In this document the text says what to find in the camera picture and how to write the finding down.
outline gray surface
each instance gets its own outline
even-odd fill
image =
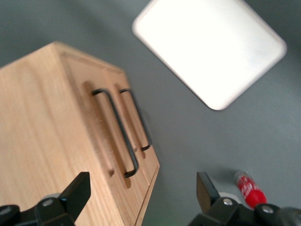
[[[248,0],[288,52],[220,112],[132,34],[147,2],[0,1],[0,66],[59,40],[126,70],[161,164],[144,226],[183,226],[200,212],[197,171],[207,171],[220,192],[240,197],[232,174],[247,170],[270,203],[301,208],[301,2]]]

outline light wood surface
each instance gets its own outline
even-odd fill
[[[141,224],[159,164],[153,148],[142,155],[137,128],[122,115],[140,164],[124,178],[133,164],[119,126],[107,97],[90,94],[115,92],[127,113],[108,78],[114,74],[128,86],[123,70],[61,43],[0,70],[0,206],[24,211],[89,171],[92,194],[77,225]]]

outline wooden drawer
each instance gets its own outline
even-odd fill
[[[60,43],[2,68],[0,205],[24,211],[89,171],[77,225],[140,225],[159,164],[152,146],[141,150],[142,123],[119,87],[130,88],[123,70]]]

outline red bottle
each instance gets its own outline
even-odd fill
[[[235,176],[235,183],[244,197],[245,202],[254,209],[257,204],[267,203],[263,191],[258,187],[250,175],[238,171]]]

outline black metal handle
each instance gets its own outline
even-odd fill
[[[131,90],[131,89],[122,89],[122,90],[119,91],[120,94],[121,94],[121,93],[124,93],[124,92],[129,92],[129,94],[131,95],[131,97],[132,97],[132,99],[133,99],[133,102],[134,102],[134,105],[135,105],[135,107],[136,107],[136,110],[137,110],[137,112],[138,112],[138,116],[139,116],[139,118],[140,118],[142,127],[143,127],[143,129],[144,129],[144,132],[145,132],[145,135],[146,135],[146,138],[147,138],[147,142],[148,142],[148,145],[147,145],[147,146],[141,148],[141,151],[145,151],[145,150],[149,149],[150,146],[152,145],[152,141],[151,141],[150,134],[149,134],[149,132],[148,132],[148,130],[147,130],[146,124],[145,124],[145,122],[144,122],[144,120],[143,120],[143,117],[142,117],[141,112],[140,112],[140,108],[139,108],[139,106],[138,106],[138,104],[137,104],[136,98],[135,98],[135,96],[134,96],[132,90]]]
[[[131,159],[132,159],[132,162],[133,162],[133,165],[134,165],[134,170],[126,172],[124,174],[125,178],[129,178],[129,177],[133,176],[138,171],[139,164],[138,164],[136,155],[134,153],[133,147],[131,145],[131,142],[130,142],[128,136],[127,136],[127,132],[124,129],[123,123],[121,121],[121,118],[119,116],[119,113],[117,111],[115,103],[113,101],[113,98],[112,98],[111,94],[106,89],[96,89],[96,90],[93,90],[91,93],[92,93],[93,96],[96,96],[97,94],[100,94],[100,93],[105,93],[107,95],[108,99],[109,99],[109,102],[110,102],[110,104],[112,106],[112,109],[113,109],[113,112],[115,114],[116,120],[117,120],[118,125],[120,127],[123,139],[124,139],[124,141],[125,141],[125,143],[127,145],[127,150],[128,150],[128,152],[129,152],[129,154],[131,156]]]

